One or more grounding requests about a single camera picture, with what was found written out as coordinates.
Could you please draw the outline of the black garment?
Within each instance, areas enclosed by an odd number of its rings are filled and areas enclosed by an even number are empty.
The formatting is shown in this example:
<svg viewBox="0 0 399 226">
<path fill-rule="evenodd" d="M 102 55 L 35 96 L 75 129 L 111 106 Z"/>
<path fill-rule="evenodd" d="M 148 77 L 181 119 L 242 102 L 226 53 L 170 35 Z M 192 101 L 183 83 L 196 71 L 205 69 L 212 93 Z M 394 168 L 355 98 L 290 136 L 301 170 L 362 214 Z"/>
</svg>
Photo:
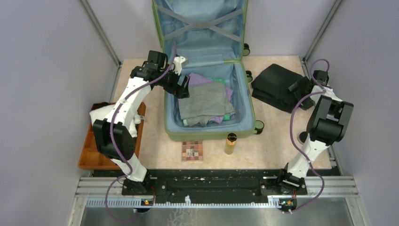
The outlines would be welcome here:
<svg viewBox="0 0 399 226">
<path fill-rule="evenodd" d="M 278 64 L 271 64 L 251 83 L 252 97 L 281 111 L 291 113 L 298 100 L 296 91 L 289 92 L 288 87 L 302 77 L 304 76 Z"/>
</svg>

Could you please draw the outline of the gold cap bottle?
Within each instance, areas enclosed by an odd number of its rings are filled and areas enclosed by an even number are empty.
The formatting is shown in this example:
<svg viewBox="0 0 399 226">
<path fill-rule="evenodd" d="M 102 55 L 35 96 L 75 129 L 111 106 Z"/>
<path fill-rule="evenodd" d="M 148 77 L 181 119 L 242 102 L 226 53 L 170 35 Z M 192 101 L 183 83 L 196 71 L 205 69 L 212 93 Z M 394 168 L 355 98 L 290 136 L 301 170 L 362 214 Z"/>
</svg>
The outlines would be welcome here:
<svg viewBox="0 0 399 226">
<path fill-rule="evenodd" d="M 227 155 L 233 154 L 237 139 L 238 139 L 237 135 L 234 134 L 234 133 L 229 133 L 227 135 L 227 139 L 226 139 L 226 143 L 225 143 L 225 149 L 224 149 L 224 152 Z"/>
</svg>

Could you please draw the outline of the eyeshadow palette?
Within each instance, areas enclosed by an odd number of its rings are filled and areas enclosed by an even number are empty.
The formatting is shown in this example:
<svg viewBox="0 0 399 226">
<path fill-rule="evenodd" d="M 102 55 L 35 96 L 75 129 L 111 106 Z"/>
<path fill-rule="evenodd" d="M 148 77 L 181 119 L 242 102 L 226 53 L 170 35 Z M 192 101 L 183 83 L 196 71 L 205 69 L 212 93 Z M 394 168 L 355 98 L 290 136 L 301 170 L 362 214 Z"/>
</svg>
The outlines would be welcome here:
<svg viewBox="0 0 399 226">
<path fill-rule="evenodd" d="M 183 141 L 181 160 L 187 161 L 203 161 L 203 143 L 202 141 Z"/>
</svg>

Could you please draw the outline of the purple t-shirt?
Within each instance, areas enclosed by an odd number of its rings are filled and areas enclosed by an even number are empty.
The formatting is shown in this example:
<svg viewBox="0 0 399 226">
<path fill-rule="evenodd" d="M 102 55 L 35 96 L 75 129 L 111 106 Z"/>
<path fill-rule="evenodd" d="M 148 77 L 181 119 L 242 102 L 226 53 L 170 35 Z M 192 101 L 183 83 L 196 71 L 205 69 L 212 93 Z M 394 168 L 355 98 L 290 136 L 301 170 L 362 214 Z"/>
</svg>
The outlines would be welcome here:
<svg viewBox="0 0 399 226">
<path fill-rule="evenodd" d="M 199 86 L 199 85 L 203 85 L 203 84 L 209 84 L 209 83 L 213 83 L 213 82 L 221 82 L 225 87 L 225 93 L 228 98 L 228 101 L 229 102 L 232 101 L 232 95 L 233 95 L 234 91 L 226 85 L 225 80 L 219 79 L 219 78 L 204 77 L 204 76 L 196 74 L 196 73 L 191 73 L 189 76 L 190 76 L 189 87 Z M 211 124 L 211 123 L 220 124 L 223 121 L 229 121 L 230 119 L 231 119 L 231 115 L 226 114 L 224 116 L 212 117 L 208 120 L 207 123 L 208 124 Z"/>
</svg>

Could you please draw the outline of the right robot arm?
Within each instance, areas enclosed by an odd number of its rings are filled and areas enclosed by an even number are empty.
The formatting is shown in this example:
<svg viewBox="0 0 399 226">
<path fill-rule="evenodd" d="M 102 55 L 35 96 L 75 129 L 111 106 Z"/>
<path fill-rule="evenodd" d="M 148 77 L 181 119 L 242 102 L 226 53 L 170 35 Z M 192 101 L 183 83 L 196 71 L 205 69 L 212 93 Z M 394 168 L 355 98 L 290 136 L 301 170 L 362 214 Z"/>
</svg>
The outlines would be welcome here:
<svg viewBox="0 0 399 226">
<path fill-rule="evenodd" d="M 315 85 L 305 98 L 316 105 L 306 127 L 303 146 L 294 146 L 299 153 L 280 171 L 276 181 L 276 188 L 282 194 L 305 188 L 305 178 L 309 170 L 315 170 L 313 163 L 317 157 L 343 139 L 354 109 L 354 104 L 338 98 L 327 85 L 326 71 L 315 70 L 311 79 Z"/>
</svg>

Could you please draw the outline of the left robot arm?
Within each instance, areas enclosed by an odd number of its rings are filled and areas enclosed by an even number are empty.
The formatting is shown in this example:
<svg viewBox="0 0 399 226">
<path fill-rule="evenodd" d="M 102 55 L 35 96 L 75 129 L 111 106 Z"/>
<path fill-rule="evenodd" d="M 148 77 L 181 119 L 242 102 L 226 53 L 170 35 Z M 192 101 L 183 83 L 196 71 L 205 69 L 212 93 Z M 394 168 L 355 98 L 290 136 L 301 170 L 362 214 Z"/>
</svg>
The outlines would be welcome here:
<svg viewBox="0 0 399 226">
<path fill-rule="evenodd" d="M 92 125 L 97 151 L 119 166 L 125 176 L 124 186 L 134 194 L 150 191 L 150 174 L 136 156 L 137 110 L 154 86 L 182 99 L 189 97 L 189 76 L 182 76 L 188 59 L 174 53 L 171 58 L 158 51 L 149 51 L 148 58 L 136 66 L 119 100 L 102 119 Z"/>
</svg>

